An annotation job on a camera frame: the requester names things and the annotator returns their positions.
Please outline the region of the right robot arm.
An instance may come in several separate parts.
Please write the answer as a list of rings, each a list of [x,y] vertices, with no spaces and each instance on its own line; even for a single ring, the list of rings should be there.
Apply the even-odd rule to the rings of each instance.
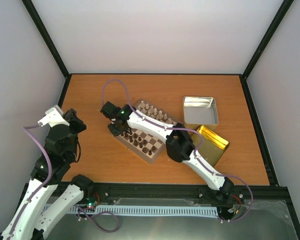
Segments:
[[[227,202],[234,183],[201,156],[189,135],[190,130],[184,128],[181,123],[178,122],[175,125],[163,123],[128,104],[120,108],[109,101],[103,104],[100,112],[111,121],[107,127],[113,136],[121,136],[137,145],[142,142],[138,140],[138,136],[134,136],[132,129],[156,137],[165,144],[170,159],[190,167],[206,182],[211,190],[215,191],[215,199],[218,202]]]

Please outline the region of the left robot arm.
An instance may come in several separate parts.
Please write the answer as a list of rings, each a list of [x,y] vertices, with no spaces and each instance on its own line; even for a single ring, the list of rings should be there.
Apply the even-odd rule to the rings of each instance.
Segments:
[[[0,233],[0,240],[45,240],[71,207],[81,200],[86,202],[93,198],[93,181],[78,174],[60,197],[44,210],[71,164],[81,157],[78,134],[87,128],[74,109],[63,112],[57,105],[45,112],[36,127],[46,125],[50,130],[44,145],[30,132],[32,126],[23,128],[41,150],[41,156],[35,162],[19,207],[6,229]]]

